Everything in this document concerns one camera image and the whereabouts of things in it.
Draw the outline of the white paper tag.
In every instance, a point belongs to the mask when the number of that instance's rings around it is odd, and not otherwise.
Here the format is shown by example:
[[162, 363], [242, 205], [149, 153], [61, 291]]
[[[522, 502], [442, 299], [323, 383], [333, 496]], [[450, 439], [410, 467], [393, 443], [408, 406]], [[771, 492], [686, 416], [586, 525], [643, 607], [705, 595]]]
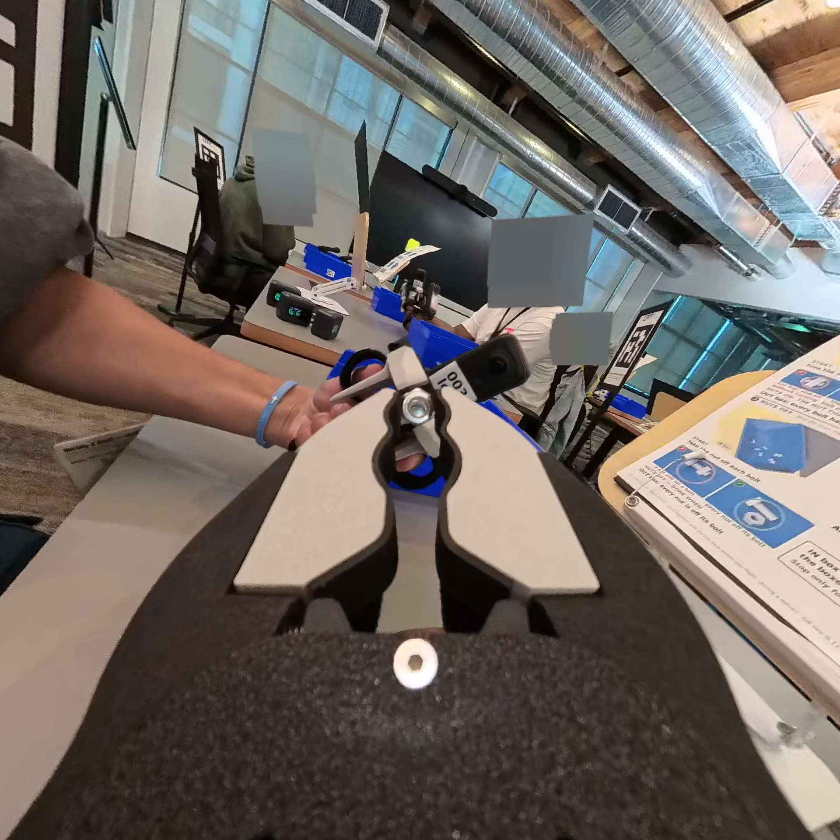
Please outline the white paper tag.
[[396, 277], [406, 266], [420, 256], [437, 253], [441, 248], [433, 245], [421, 246], [412, 252], [403, 252], [389, 260], [384, 266], [373, 272], [373, 277], [378, 284], [384, 284]]

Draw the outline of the black webcam bar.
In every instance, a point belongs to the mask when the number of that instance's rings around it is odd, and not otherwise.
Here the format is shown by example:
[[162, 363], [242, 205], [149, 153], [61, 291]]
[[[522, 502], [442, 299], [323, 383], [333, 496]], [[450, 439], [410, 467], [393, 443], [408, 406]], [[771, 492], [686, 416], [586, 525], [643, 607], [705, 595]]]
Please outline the black webcam bar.
[[425, 164], [421, 175], [426, 181], [447, 194], [448, 197], [467, 206], [478, 215], [488, 218], [495, 218], [498, 215], [498, 210], [494, 206], [471, 192], [465, 185], [452, 180], [432, 166]]

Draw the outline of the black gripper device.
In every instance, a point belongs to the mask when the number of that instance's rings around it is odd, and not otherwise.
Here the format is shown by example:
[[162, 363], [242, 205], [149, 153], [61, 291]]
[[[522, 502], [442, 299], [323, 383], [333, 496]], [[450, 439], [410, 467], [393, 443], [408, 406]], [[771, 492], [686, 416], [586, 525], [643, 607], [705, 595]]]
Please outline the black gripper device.
[[403, 326], [408, 328], [412, 320], [432, 322], [438, 311], [439, 286], [431, 281], [425, 269], [411, 268], [400, 275], [400, 296]]

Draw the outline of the grey table wooden edge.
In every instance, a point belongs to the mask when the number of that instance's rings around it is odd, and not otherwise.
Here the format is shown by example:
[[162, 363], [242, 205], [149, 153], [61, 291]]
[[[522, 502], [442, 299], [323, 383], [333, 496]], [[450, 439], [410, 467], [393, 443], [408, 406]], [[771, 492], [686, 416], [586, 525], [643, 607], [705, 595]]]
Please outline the grey table wooden edge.
[[400, 322], [375, 312], [369, 298], [356, 292], [342, 292], [337, 299], [348, 315], [343, 319], [336, 339], [321, 339], [309, 329], [278, 319], [267, 301], [265, 290], [247, 310], [240, 336], [327, 366], [338, 363], [346, 350], [376, 349], [386, 352], [390, 344], [407, 336]]

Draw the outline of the grey desk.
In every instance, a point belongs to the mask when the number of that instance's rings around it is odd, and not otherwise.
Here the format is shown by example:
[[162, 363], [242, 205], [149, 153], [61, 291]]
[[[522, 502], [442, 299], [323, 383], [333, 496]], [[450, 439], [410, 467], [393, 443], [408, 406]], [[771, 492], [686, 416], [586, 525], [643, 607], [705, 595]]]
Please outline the grey desk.
[[[242, 339], [216, 352], [273, 375], [317, 384], [327, 369]], [[174, 557], [279, 457], [215, 429], [155, 418], [78, 503], [2, 597], [2, 838], [56, 768], [88, 709], [99, 675], [133, 611]], [[441, 627], [434, 572], [435, 508], [398, 491], [400, 560], [378, 629]], [[813, 740], [768, 748], [751, 734], [777, 783], [816, 838], [837, 838], [838, 730], [684, 582], [679, 589], [736, 699], [769, 704]]]

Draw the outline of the framed marker sign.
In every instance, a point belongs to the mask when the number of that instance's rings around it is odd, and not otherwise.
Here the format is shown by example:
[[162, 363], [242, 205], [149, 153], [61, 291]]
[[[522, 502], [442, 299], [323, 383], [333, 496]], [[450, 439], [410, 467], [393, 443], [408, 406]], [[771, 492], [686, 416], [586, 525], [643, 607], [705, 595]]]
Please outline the framed marker sign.
[[37, 1], [1, 2], [1, 134], [27, 150], [34, 134]]

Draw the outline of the printed instruction sheet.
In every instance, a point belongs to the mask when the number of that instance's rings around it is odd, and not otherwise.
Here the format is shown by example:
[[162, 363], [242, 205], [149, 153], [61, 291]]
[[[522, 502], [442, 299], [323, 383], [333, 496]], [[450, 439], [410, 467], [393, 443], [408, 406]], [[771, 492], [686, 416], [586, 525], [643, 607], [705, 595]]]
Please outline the printed instruction sheet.
[[838, 337], [616, 478], [838, 663]]

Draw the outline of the blue wristband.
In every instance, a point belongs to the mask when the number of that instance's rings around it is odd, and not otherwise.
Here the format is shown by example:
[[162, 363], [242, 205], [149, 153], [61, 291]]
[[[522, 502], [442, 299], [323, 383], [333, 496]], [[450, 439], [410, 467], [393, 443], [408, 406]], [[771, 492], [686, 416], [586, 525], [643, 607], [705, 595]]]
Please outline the blue wristband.
[[274, 415], [274, 412], [278, 408], [278, 405], [294, 388], [298, 386], [298, 384], [299, 383], [297, 381], [283, 382], [274, 391], [274, 393], [262, 409], [255, 429], [255, 442], [261, 448], [272, 448], [274, 446], [271, 442], [267, 440], [266, 430], [268, 428], [270, 420], [272, 419], [272, 416]]

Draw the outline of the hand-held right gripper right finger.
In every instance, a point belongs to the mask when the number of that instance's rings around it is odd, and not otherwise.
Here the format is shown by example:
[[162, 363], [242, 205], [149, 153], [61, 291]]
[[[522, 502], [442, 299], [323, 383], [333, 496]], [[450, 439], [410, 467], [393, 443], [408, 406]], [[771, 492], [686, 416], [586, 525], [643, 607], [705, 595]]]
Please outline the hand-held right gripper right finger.
[[435, 565], [444, 629], [477, 633], [498, 602], [595, 595], [592, 563], [563, 507], [560, 467], [513, 427], [456, 391], [441, 391]]

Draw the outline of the wooden post black flag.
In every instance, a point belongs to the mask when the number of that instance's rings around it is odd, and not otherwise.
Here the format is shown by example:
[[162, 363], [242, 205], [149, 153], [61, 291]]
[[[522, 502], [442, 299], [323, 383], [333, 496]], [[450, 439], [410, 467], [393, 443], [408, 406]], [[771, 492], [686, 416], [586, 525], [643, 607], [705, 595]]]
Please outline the wooden post black flag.
[[371, 195], [367, 144], [366, 121], [363, 120], [353, 142], [359, 213], [353, 223], [351, 277], [357, 291], [361, 291], [364, 288], [364, 276], [367, 270], [366, 252], [370, 234]]

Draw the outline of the small marker sign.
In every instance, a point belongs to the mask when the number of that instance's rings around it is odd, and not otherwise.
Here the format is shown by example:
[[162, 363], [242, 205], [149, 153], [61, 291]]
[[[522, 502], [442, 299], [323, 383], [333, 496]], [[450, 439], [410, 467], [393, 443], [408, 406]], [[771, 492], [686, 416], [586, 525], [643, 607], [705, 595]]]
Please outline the small marker sign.
[[625, 338], [619, 343], [597, 388], [611, 393], [620, 392], [646, 354], [647, 347], [660, 324], [672, 308], [674, 299], [642, 309]]
[[205, 132], [193, 127], [195, 153], [198, 159], [211, 165], [216, 174], [217, 184], [222, 187], [227, 178], [225, 149]]

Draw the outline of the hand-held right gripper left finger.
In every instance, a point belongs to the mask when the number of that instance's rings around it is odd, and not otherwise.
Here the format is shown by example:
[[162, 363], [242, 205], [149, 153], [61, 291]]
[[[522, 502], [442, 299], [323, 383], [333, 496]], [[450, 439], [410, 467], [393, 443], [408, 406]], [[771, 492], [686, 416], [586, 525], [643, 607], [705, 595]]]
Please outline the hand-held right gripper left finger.
[[337, 601], [353, 629], [376, 631], [396, 577], [392, 404], [380, 391], [289, 456], [289, 468], [234, 576], [240, 595]]

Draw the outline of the silver air duct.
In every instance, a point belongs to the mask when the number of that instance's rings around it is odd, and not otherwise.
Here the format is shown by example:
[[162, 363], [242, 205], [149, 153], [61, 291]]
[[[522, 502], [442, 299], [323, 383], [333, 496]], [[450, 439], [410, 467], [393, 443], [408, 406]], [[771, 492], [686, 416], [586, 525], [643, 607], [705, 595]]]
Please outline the silver air duct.
[[573, 210], [593, 213], [605, 234], [654, 262], [667, 276], [687, 273], [688, 256], [656, 232], [623, 192], [611, 184], [597, 185], [404, 33], [387, 24], [376, 52], [429, 100], [513, 159], [539, 189]]
[[546, 102], [747, 266], [792, 270], [794, 240], [838, 275], [838, 179], [712, 2], [574, 2], [758, 197], [753, 206], [605, 68], [545, 2], [433, 2]]

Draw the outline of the person's left forearm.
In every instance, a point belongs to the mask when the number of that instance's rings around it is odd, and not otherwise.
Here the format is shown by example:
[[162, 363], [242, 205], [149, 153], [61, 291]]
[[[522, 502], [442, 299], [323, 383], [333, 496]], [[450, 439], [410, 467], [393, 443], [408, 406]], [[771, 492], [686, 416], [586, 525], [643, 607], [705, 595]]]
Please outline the person's left forearm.
[[94, 244], [78, 191], [2, 140], [2, 376], [255, 439], [262, 409], [285, 381], [213, 352], [71, 270]]

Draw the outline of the person's torso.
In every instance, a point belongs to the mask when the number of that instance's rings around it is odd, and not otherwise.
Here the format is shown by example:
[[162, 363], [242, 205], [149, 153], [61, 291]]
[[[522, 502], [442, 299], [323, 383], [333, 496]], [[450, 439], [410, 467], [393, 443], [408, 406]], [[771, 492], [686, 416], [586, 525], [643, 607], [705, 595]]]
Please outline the person's torso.
[[41, 518], [1, 515], [1, 595], [49, 540], [42, 524]]

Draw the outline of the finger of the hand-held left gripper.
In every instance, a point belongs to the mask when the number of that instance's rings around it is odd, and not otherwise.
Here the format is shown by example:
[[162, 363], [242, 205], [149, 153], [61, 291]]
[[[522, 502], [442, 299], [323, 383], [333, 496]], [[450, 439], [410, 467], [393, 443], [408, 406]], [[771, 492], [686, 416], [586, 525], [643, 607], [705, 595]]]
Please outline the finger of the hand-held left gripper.
[[394, 389], [401, 394], [417, 388], [428, 391], [431, 387], [421, 361], [409, 345], [398, 346], [387, 354], [387, 370]]
[[395, 444], [395, 461], [403, 461], [414, 456], [435, 459], [440, 454], [440, 436], [435, 420], [424, 423], [408, 423], [402, 426]]

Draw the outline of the black office chair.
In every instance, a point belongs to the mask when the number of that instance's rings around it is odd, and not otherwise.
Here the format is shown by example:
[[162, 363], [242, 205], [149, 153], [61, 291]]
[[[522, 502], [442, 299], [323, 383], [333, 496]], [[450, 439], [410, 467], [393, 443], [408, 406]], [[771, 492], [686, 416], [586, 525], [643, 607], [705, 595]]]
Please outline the black office chair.
[[185, 257], [182, 291], [186, 288], [186, 279], [192, 278], [202, 294], [227, 303], [228, 309], [224, 318], [217, 320], [168, 310], [163, 305], [159, 306], [159, 310], [167, 315], [170, 326], [180, 322], [203, 327], [202, 331], [192, 336], [194, 341], [222, 335], [237, 337], [241, 327], [235, 320], [236, 311], [254, 305], [265, 289], [270, 273], [249, 262], [226, 258], [216, 165], [197, 156], [192, 173], [196, 180], [197, 212], [201, 226]]

